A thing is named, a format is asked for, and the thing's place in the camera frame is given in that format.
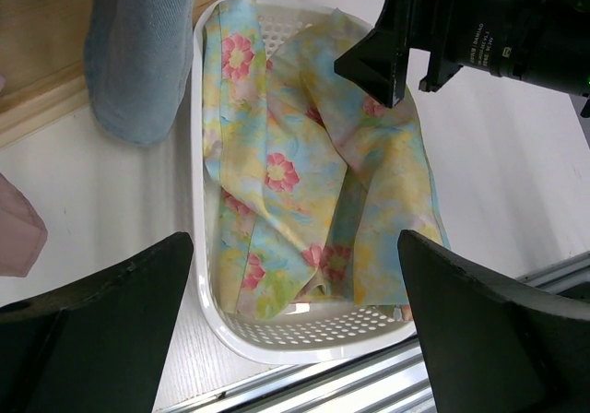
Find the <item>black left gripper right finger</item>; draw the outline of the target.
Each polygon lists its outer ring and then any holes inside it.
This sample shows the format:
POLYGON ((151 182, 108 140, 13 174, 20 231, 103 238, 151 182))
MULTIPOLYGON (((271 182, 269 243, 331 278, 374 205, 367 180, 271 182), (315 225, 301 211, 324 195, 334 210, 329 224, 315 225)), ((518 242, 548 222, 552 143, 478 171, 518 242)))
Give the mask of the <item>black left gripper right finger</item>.
POLYGON ((397 248, 438 411, 588 411, 588 283, 547 292, 413 230, 397 248))

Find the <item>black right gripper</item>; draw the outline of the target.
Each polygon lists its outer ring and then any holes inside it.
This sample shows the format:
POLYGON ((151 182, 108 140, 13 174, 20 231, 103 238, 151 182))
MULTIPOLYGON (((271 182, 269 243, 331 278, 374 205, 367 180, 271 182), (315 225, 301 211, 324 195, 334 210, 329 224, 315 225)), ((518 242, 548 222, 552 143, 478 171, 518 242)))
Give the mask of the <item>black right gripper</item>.
POLYGON ((548 28, 549 0, 385 0, 375 29, 334 70, 386 108, 405 97, 412 49, 430 56, 425 92, 465 67, 546 87, 548 28))

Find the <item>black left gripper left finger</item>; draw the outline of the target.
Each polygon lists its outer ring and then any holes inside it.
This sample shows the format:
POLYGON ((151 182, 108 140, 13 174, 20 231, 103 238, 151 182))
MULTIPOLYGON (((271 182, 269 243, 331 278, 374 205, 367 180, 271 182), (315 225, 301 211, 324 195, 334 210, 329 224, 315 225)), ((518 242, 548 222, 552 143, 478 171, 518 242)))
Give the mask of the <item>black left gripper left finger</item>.
POLYGON ((2 411, 151 411, 193 252, 190 235, 176 232, 117 265, 2 307, 2 411))

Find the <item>floral pastel skirt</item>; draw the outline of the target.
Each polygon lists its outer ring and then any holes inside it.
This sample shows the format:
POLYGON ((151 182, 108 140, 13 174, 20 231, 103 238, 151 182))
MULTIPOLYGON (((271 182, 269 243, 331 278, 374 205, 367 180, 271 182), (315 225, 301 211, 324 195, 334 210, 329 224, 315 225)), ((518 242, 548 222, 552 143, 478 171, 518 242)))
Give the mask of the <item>floral pastel skirt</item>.
POLYGON ((385 108, 333 68, 365 35, 340 11, 268 53, 254 0, 205 25, 203 157, 220 187, 218 300, 257 320, 298 301, 412 317, 402 230, 443 242, 414 101, 385 108))

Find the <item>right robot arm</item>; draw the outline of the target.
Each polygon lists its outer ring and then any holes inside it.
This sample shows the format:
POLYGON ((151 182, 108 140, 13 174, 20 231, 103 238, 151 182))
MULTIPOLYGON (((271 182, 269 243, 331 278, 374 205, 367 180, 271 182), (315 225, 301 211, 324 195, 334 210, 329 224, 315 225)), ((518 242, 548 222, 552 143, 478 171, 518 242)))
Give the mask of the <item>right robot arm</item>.
POLYGON ((413 49, 430 55, 424 92, 471 67, 587 98, 589 0, 384 0, 374 28, 334 70, 392 108, 405 97, 413 49))

